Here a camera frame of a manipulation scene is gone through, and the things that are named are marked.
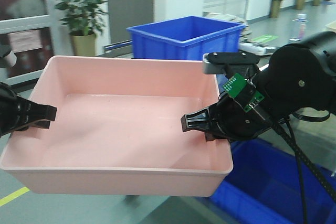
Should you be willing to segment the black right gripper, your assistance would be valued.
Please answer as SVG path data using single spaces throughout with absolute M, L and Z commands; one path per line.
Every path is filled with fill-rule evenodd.
M 223 138 L 232 141 L 252 140 L 270 129 L 270 125 L 256 113 L 244 112 L 228 96 L 208 107 L 183 115 L 180 121 L 183 132 L 210 132 L 204 133 L 207 142 Z

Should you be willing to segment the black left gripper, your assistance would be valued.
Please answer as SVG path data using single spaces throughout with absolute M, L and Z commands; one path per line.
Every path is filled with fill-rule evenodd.
M 1 82 L 1 136 L 29 127 L 49 129 L 56 113 L 56 107 L 24 99 L 11 86 Z

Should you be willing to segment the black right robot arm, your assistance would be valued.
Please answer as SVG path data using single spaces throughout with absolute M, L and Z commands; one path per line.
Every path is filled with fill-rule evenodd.
M 210 52 L 205 74 L 227 81 L 219 100 L 182 116 L 182 130 L 205 133 L 208 141 L 252 140 L 301 108 L 335 113 L 335 33 L 322 31 L 278 48 L 260 70 L 247 52 Z

